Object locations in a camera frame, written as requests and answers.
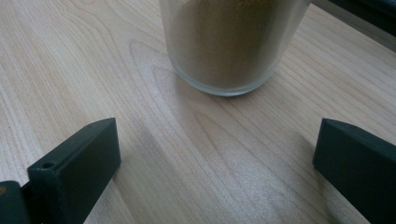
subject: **wood grain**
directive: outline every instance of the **wood grain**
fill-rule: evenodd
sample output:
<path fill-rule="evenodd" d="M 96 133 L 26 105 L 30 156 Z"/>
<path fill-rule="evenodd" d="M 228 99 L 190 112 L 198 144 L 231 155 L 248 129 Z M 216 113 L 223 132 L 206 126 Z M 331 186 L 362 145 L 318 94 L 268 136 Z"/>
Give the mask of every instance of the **wood grain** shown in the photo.
<path fill-rule="evenodd" d="M 0 177 L 115 117 L 122 166 L 86 223 L 365 223 L 312 166 L 322 118 L 396 144 L 396 55 L 311 6 L 234 98 L 174 72 L 157 0 L 0 3 Z"/>

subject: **brown powder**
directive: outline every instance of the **brown powder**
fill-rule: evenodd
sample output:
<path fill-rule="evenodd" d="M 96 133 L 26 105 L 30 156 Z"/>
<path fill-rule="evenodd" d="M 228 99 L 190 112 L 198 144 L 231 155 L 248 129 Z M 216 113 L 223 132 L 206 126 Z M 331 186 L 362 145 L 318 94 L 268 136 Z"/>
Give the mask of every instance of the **brown powder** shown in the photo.
<path fill-rule="evenodd" d="M 283 51 L 285 13 L 301 1 L 187 1 L 170 20 L 170 58 L 182 76 L 219 89 L 260 81 Z"/>

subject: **powder-filled jar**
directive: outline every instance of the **powder-filled jar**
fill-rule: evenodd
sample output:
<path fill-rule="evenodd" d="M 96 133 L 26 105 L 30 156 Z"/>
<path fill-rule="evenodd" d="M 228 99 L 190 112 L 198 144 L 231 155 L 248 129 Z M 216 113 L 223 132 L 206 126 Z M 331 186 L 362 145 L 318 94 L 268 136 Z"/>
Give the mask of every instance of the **powder-filled jar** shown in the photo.
<path fill-rule="evenodd" d="M 166 47 L 193 87 L 233 96 L 273 73 L 310 0 L 160 0 Z"/>

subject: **black plastic object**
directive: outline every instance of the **black plastic object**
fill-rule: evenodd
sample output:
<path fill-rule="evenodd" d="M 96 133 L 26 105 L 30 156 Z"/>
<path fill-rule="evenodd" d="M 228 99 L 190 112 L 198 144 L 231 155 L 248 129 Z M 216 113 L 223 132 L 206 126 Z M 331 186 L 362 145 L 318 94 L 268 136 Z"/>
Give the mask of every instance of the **black plastic object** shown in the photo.
<path fill-rule="evenodd" d="M 396 36 L 396 0 L 329 0 L 374 26 Z"/>
<path fill-rule="evenodd" d="M 396 223 L 396 146 L 324 119 L 313 163 L 371 223 Z"/>
<path fill-rule="evenodd" d="M 21 189 L 0 183 L 0 223 L 83 223 L 118 167 L 116 120 L 87 125 L 30 166 Z"/>

